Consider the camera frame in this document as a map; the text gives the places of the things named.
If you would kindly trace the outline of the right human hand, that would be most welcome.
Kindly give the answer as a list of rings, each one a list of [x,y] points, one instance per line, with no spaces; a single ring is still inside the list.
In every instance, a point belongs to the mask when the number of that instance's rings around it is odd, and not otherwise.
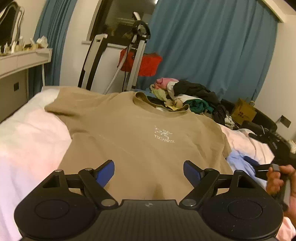
[[[295,169],[292,165],[279,166],[280,171],[274,171],[269,168],[267,172],[267,186],[266,191],[268,194],[273,195],[279,192],[283,186],[283,180],[280,179],[281,174],[287,174],[290,178],[290,205],[288,211],[285,212],[286,216],[295,216]]]

